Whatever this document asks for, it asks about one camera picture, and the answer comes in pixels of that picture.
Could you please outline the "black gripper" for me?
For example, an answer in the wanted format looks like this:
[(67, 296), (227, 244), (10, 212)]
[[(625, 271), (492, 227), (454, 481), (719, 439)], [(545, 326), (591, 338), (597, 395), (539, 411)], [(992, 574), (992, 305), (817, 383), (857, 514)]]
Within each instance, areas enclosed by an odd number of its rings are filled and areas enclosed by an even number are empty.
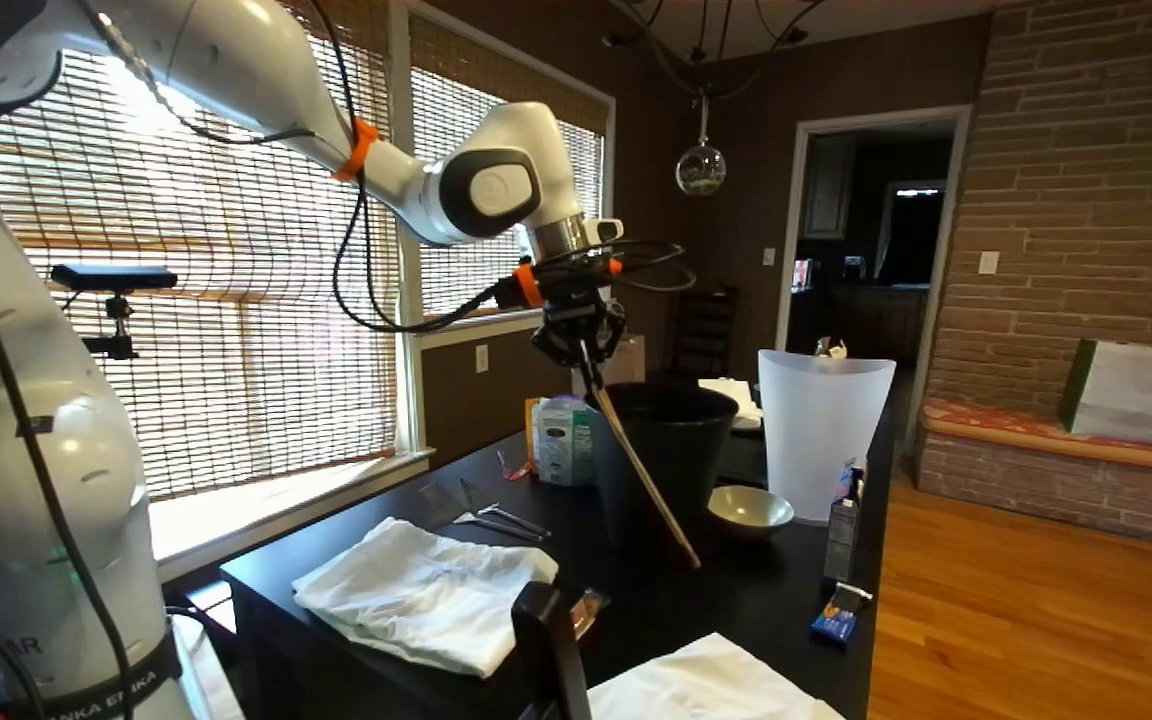
[(568, 368), (602, 362), (625, 334), (625, 307), (602, 286), (625, 271), (618, 257), (591, 251), (537, 268), (545, 324), (530, 345)]

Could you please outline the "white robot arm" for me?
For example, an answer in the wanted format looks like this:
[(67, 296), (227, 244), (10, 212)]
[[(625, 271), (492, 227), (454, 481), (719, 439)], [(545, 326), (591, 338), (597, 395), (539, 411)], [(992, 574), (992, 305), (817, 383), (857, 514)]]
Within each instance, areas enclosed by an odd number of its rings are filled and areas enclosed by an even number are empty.
[[(568, 368), (616, 348), (613, 257), (547, 105), (512, 101), (454, 155), (425, 164), (326, 97), (279, 0), (0, 0), (0, 115), (38, 101), (83, 43), (150, 90), (237, 115), (249, 142), (300, 148), (425, 244), (520, 227), (530, 258), (501, 290), (545, 313), (539, 348)], [(34, 271), (0, 219), (0, 720), (191, 720), (141, 444), (101, 376), (134, 338), (67, 319), (83, 290), (118, 319), (166, 281), (141, 262)]]

